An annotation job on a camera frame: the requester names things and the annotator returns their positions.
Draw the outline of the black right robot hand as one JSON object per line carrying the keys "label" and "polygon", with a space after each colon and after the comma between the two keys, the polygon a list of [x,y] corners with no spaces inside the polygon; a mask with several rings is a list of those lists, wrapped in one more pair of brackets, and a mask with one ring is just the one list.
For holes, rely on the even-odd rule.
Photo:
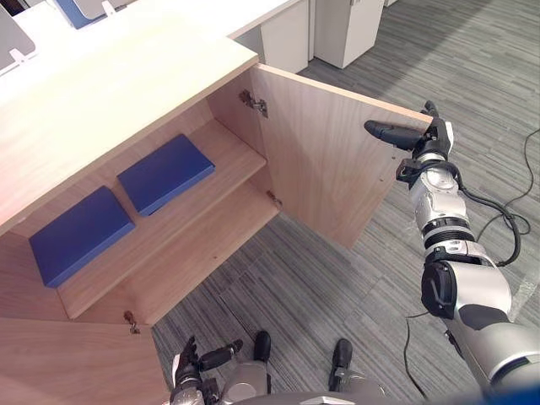
{"label": "black right robot hand", "polygon": [[414,159],[425,154],[438,154],[448,160],[454,143],[451,123],[440,117],[435,103],[431,100],[425,102],[421,113],[432,117],[431,123],[423,132],[373,120],[366,121],[364,129],[384,143],[411,152]]}

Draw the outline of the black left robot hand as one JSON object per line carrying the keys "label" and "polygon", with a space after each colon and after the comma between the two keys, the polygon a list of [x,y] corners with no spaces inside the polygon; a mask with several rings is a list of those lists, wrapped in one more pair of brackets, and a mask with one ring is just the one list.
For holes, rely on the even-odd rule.
{"label": "black left robot hand", "polygon": [[243,341],[236,339],[232,343],[207,352],[202,356],[197,354],[196,339],[191,336],[180,354],[173,361],[172,377],[174,388],[178,388],[184,381],[200,380],[200,373],[218,368],[226,364],[243,347]]}

